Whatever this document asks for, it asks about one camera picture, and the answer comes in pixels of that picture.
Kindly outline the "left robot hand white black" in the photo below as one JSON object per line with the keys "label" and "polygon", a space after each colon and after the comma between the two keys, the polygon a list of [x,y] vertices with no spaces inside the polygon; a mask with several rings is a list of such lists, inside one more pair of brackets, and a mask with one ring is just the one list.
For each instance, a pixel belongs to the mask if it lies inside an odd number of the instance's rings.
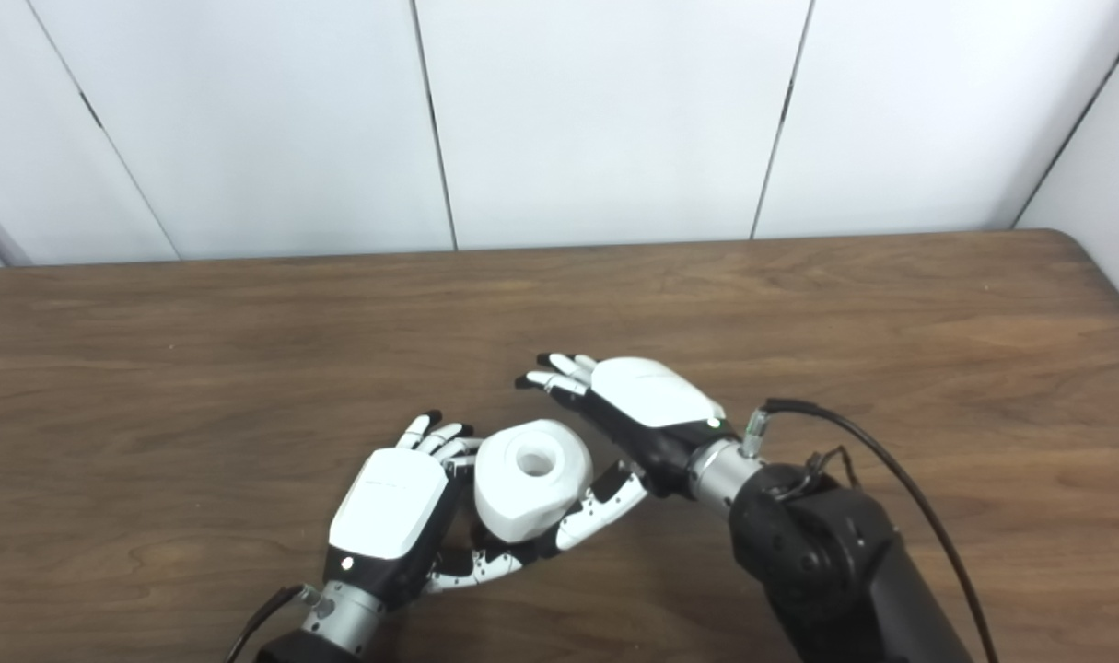
{"label": "left robot hand white black", "polygon": [[366,458],[329,525],[325,583],[385,611],[542,561],[585,485],[586,449],[555,420],[474,435],[429,411]]}

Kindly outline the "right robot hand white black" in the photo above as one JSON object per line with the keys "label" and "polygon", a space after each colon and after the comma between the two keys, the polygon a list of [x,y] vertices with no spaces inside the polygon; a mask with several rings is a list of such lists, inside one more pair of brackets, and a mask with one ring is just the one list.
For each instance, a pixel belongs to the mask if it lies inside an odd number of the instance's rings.
{"label": "right robot hand white black", "polygon": [[648,496],[694,499],[694,463],[739,439],[715,400],[659,361],[551,353],[538,364],[514,386],[548,394],[623,454],[543,534],[542,557],[566,553]]}

